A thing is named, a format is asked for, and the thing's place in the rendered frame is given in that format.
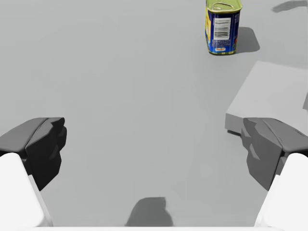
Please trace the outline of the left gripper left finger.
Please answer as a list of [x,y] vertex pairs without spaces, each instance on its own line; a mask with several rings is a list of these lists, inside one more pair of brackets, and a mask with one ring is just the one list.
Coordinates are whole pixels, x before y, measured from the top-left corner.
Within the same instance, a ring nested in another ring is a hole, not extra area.
[[40,192],[59,173],[64,124],[33,118],[0,136],[0,227],[53,226]]

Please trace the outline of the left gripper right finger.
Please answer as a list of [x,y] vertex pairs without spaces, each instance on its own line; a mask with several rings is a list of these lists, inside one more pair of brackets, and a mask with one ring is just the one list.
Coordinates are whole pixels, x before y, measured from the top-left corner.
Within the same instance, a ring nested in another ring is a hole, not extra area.
[[274,118],[243,119],[250,175],[267,196],[256,227],[308,227],[308,136]]

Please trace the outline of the grey stand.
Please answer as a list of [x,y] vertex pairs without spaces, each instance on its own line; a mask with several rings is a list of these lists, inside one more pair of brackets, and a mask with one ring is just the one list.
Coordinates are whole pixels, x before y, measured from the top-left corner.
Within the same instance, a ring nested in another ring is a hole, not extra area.
[[225,114],[225,129],[240,133],[243,118],[269,117],[308,135],[307,73],[257,61]]

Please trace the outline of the green and blue rectangular can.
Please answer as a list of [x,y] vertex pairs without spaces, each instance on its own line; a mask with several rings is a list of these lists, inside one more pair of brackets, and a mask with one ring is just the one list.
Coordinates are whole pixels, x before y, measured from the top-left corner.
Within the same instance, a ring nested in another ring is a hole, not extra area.
[[242,7],[241,0],[205,1],[205,37],[209,53],[236,53]]

